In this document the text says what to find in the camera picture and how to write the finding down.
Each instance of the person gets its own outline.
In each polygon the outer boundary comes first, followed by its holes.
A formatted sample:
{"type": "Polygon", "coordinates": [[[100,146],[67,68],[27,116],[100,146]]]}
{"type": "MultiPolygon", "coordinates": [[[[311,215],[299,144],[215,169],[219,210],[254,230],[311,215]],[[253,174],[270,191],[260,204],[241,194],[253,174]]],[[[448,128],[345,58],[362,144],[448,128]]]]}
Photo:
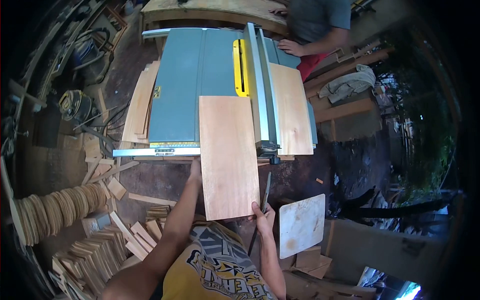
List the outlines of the person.
{"type": "Polygon", "coordinates": [[[194,160],[161,240],[142,262],[113,276],[104,300],[286,299],[272,207],[267,205],[263,214],[256,202],[252,204],[261,245],[258,272],[235,232],[215,221],[194,221],[201,187],[200,161],[194,160]]]}
{"type": "Polygon", "coordinates": [[[348,40],[349,0],[292,0],[288,8],[270,12],[287,16],[291,39],[280,40],[278,48],[300,57],[297,69],[303,81],[330,52],[348,40]]]}

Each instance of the gray t-shirt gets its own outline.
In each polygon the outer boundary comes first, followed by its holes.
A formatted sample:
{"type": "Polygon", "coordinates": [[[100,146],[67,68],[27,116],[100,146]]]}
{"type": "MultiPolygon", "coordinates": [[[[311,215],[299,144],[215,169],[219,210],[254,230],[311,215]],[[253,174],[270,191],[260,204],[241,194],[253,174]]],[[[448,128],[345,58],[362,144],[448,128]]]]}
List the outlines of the gray t-shirt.
{"type": "Polygon", "coordinates": [[[287,26],[292,39],[302,45],[322,39],[332,26],[350,29],[350,1],[292,0],[287,26]]]}

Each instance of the red shorts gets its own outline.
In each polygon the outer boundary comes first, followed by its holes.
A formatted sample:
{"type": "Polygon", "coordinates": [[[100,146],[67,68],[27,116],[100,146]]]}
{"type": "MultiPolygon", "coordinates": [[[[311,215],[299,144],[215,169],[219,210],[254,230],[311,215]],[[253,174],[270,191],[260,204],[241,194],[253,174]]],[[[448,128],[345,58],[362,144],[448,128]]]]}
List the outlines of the red shorts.
{"type": "Polygon", "coordinates": [[[300,63],[297,70],[300,71],[301,80],[304,82],[315,67],[325,58],[328,53],[306,55],[300,57],[300,63]]]}

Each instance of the hand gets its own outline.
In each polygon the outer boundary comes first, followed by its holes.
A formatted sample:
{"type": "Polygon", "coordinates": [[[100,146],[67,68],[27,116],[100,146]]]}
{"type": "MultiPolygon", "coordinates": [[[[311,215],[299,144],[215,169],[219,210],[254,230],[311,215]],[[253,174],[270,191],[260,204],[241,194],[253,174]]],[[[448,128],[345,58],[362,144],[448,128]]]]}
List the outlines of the hand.
{"type": "Polygon", "coordinates": [[[285,53],[291,54],[291,55],[294,55],[294,56],[301,57],[301,56],[305,55],[302,45],[300,45],[299,43],[296,43],[294,41],[287,40],[287,39],[282,39],[278,43],[278,48],[285,51],[285,53]]]}
{"type": "Polygon", "coordinates": [[[288,13],[288,9],[287,8],[274,8],[272,10],[268,10],[269,12],[271,12],[272,14],[281,14],[282,16],[285,16],[287,15],[288,13]]]}
{"type": "Polygon", "coordinates": [[[202,165],[200,164],[200,158],[196,158],[192,161],[190,166],[190,177],[188,180],[194,180],[202,184],[202,165]]]}
{"type": "MultiPolygon", "coordinates": [[[[262,237],[267,237],[272,235],[273,236],[273,222],[275,220],[275,211],[270,206],[270,204],[266,203],[265,205],[265,214],[262,213],[260,206],[257,202],[252,203],[252,209],[257,217],[257,228],[258,233],[262,237]]],[[[253,216],[248,217],[250,221],[253,220],[253,216]]]]}

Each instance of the stacked wooden discs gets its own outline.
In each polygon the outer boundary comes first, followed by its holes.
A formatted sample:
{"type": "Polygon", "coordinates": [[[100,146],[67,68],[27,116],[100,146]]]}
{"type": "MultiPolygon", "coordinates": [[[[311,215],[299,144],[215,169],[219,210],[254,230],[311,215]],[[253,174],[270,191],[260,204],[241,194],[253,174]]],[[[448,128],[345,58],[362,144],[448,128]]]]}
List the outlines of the stacked wooden discs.
{"type": "Polygon", "coordinates": [[[14,222],[17,231],[22,231],[26,245],[33,246],[43,238],[57,235],[62,227],[86,217],[104,206],[106,201],[100,184],[89,183],[44,197],[30,195],[13,201],[14,207],[11,209],[16,209],[19,216],[19,224],[14,222]]]}

